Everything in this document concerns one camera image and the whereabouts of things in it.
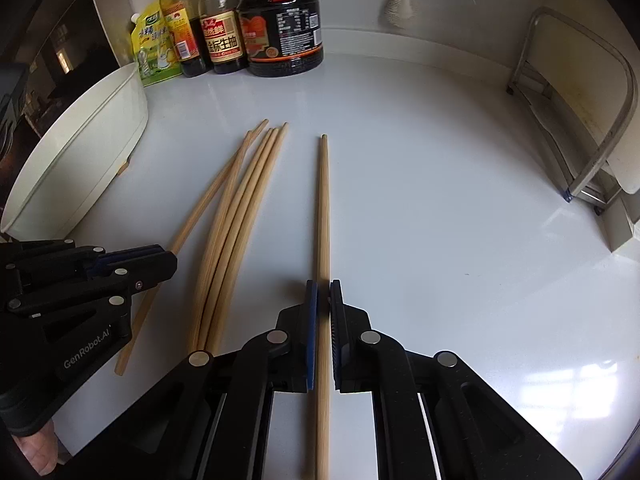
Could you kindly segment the person's left hand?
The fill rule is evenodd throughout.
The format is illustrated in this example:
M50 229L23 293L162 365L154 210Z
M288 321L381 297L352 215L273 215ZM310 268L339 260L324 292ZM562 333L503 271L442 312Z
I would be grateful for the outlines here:
M35 434L27 437L13 436L13 440L40 477L54 471L58 463L58 437L52 420Z

